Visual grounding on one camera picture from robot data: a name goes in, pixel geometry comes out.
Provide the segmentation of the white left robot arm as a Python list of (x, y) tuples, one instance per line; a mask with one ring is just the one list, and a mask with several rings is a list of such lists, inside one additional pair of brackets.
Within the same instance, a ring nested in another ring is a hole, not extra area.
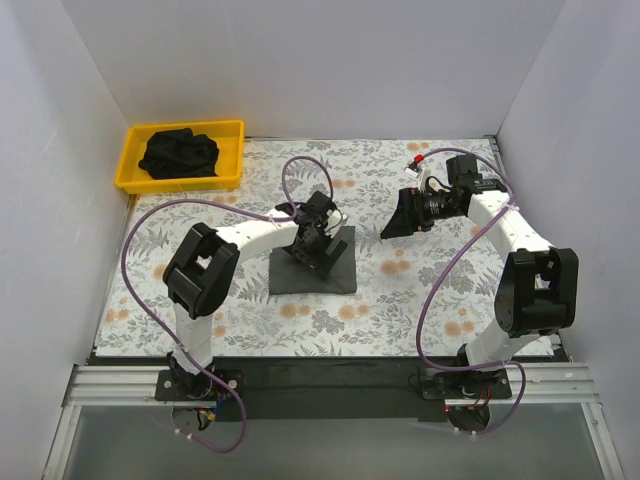
[(176, 314), (178, 347), (170, 355), (174, 382), (190, 399), (211, 392), (203, 369), (211, 353), (213, 314), (224, 303), (242, 262), (282, 249), (314, 280), (325, 281), (348, 243), (338, 238), (346, 216), (321, 192), (301, 204), (281, 204), (267, 215), (230, 227), (191, 227), (163, 274)]

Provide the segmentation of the dark grey t shirt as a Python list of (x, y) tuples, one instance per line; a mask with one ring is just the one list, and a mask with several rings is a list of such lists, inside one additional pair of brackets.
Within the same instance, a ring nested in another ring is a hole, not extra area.
[(338, 240), (347, 243), (346, 250), (330, 270), (326, 278), (321, 278), (312, 269), (295, 260), (284, 249), (274, 249), (269, 258), (269, 294), (340, 294), (357, 291), (355, 228), (343, 227), (337, 234)]

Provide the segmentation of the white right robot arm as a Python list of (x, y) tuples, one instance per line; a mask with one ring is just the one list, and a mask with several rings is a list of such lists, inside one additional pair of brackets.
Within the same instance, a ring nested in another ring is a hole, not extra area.
[(525, 346), (570, 327), (575, 319), (579, 260), (574, 250), (557, 248), (539, 235), (516, 208), (505, 177), (484, 177), (481, 159), (451, 149), (447, 183), (434, 189), (420, 171), (425, 156), (406, 167), (418, 179), (403, 188), (383, 239), (429, 231), (437, 221), (466, 217), (479, 227), (504, 262), (496, 290), (494, 318), (463, 345), (453, 366), (426, 364), (439, 394), (453, 390), (464, 397), (487, 396), (507, 378), (505, 368)]

